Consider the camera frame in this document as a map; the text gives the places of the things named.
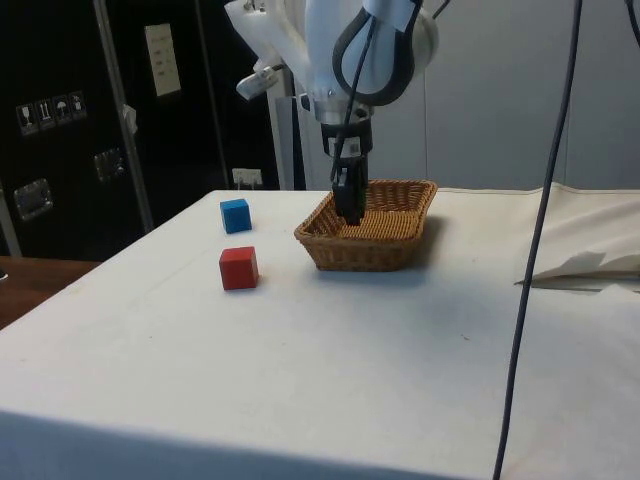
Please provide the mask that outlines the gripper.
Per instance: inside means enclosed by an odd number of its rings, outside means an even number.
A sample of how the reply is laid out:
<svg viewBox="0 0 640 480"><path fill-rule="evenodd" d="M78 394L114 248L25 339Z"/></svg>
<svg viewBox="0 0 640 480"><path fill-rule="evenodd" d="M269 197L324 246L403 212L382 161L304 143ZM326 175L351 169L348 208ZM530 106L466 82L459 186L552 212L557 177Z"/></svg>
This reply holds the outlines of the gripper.
<svg viewBox="0 0 640 480"><path fill-rule="evenodd" d="M336 214L348 225L359 225L360 216L366 209L368 188L368 154L373 149L372 126L370 121L343 125L321 125L324 153L335 156L338 136L343 139L342 158L356 158L352 161L338 159L332 169L332 191Z"/></svg>

